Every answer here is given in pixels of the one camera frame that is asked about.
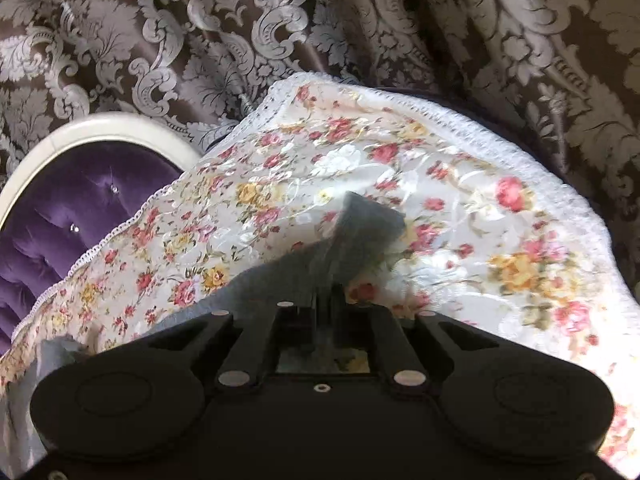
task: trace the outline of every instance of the flower pattern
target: flower pattern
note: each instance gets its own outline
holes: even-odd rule
[[[614,288],[603,238],[584,236],[575,204],[546,196],[548,174],[535,166],[527,180],[532,160],[510,152],[521,163],[500,162],[497,137],[447,129],[436,105],[416,111],[410,100],[310,75],[272,91],[277,102],[39,300],[0,361],[0,386],[43,339],[113,348],[240,272],[330,236],[350,190],[403,213],[405,230],[349,284],[348,301],[399,317],[438,311],[592,370],[620,406],[602,455],[629,470],[640,407],[638,338],[623,309],[632,300]]]

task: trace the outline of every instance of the brown patterned curtain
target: brown patterned curtain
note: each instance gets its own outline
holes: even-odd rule
[[[0,0],[0,186],[98,111],[204,152],[301,70],[498,124],[593,202],[640,282],[640,0]]]

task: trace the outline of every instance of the curtain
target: curtain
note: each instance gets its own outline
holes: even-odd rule
[[[204,152],[300,71],[499,124],[591,200],[640,292],[640,0],[0,0],[0,186],[94,112]]]

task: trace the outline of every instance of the lace trim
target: lace trim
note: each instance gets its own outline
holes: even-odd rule
[[[292,102],[301,85],[335,81],[334,78],[328,75],[301,72],[290,76],[286,80],[274,83],[258,108],[244,118],[225,139],[213,147],[201,160],[211,158],[214,153],[222,152],[238,140],[268,126],[270,123],[274,123],[285,113],[287,106]],[[555,218],[571,224],[581,237],[590,241],[590,244],[585,246],[585,252],[594,262],[602,266],[602,269],[610,277],[612,292],[617,295],[612,300],[618,302],[618,306],[628,322],[627,325],[632,330],[631,334],[640,335],[640,308],[635,300],[632,299],[611,251],[601,250],[601,248],[610,248],[609,232],[602,219],[593,212],[589,203],[578,195],[571,186],[564,184],[558,177],[547,171],[532,156],[523,152],[515,144],[504,140],[462,114],[420,98],[354,85],[344,86],[372,98],[383,98],[387,105],[392,103],[427,117],[440,127],[436,133],[443,139],[465,150],[470,155],[490,162],[500,169],[508,170],[526,182],[536,192],[536,196],[544,209],[548,210]],[[12,342],[20,336],[20,332],[33,320],[42,305],[57,293],[73,273],[88,264],[113,237],[135,224],[153,200],[169,191],[174,184],[182,181],[187,174],[183,173],[175,182],[155,192],[132,218],[116,227],[99,244],[85,252],[71,267],[63,281],[52,285],[43,292],[29,315],[14,330]]]

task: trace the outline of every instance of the metal bolt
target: metal bolt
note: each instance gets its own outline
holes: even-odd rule
[[[251,380],[251,376],[247,372],[242,370],[229,370],[223,372],[218,377],[218,382],[224,386],[230,388],[237,388],[238,386],[244,386]]]
[[[418,370],[402,370],[394,375],[394,381],[402,386],[420,386],[427,376]]]

